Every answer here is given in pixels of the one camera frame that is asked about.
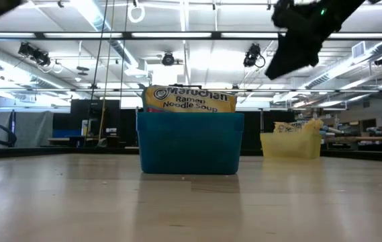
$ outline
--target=ceiling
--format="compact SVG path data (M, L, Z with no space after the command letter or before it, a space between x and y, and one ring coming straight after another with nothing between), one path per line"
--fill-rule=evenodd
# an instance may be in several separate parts
M0 17L0 32L92 32L94 28L83 14L70 2L62 1L63 8L59 8L57 1L33 0L18 7L14 11ZM127 16L127 1L98 1L101 10L107 3L107 20L115 31L121 32L180 32L180 31L241 31L261 32L277 31L271 21L272 9L267 10L266 1L238 1L217 0L217 9L212 8L212 0L189 0L189 17L185 24L181 23L181 0L140 0L144 6L145 16L141 22L132 23ZM133 11L133 16L138 17L138 10ZM382 32L382 2L374 6L365 4L356 11L344 24L342 31L345 32ZM148 63L148 70L154 70L160 66L160 58L165 52L172 52L179 60L185 59L187 53L187 66L189 68L189 83L202 85L206 88L231 88L233 84L247 89L275 88L288 89L300 88L310 77L330 69L352 54L352 47L360 41L327 41L319 54L320 62L315 68L303 68L290 73L274 81L264 75L264 69L256 71L243 67L244 53L250 45L257 43L264 51L267 66L277 49L277 41L253 41L253 40L188 40L183 44L182 40L127 40L124 45L135 59L142 59ZM109 88L119 88L121 79L124 88L138 88L138 83L149 85L150 77L136 77L123 74L122 60L119 54L110 48L107 41L83 41L81 59L79 60L78 41L47 41L31 40L30 43L37 48L49 52L50 58L57 60L63 69L59 73L60 66L54 67L47 73L48 77L60 79L69 85L88 88L92 82L103 88L107 82ZM20 41L0 41L0 51L21 59L17 51ZM367 42L367 46L373 46L377 42ZM100 56L97 67L97 55ZM23 60L28 65L37 66L30 60ZM80 65L90 69L83 80L77 82L79 77L76 67ZM382 67L374 67L370 70L370 64L363 62L341 75L335 76L316 89L340 89L349 83L368 77L375 71L382 71ZM185 71L183 65L175 67L178 72L177 81L185 83ZM124 93L124 95L137 97L138 93ZM256 93L256 97L274 97L276 93ZM293 101L302 99L324 98L324 94L311 94L293 96Z

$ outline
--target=yellow package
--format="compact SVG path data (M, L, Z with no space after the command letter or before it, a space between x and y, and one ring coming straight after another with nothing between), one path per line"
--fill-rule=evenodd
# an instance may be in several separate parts
M227 93L183 87L146 87L145 112L235 112L237 97Z

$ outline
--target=air vent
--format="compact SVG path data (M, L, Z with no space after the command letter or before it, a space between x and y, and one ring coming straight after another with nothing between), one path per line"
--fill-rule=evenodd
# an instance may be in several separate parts
M353 58L361 57L364 54L365 54L365 41L362 41L359 44L352 47Z
M364 108L370 108L370 101L365 101L363 105Z

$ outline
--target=white wall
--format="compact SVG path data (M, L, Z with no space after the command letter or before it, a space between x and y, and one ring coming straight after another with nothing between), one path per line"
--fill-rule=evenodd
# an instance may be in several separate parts
M354 122L360 120L376 119L376 125L382 126L382 99L371 99L370 107L364 108L362 102L353 105L347 111L339 113L340 122ZM324 120L325 124L333 124L334 120Z

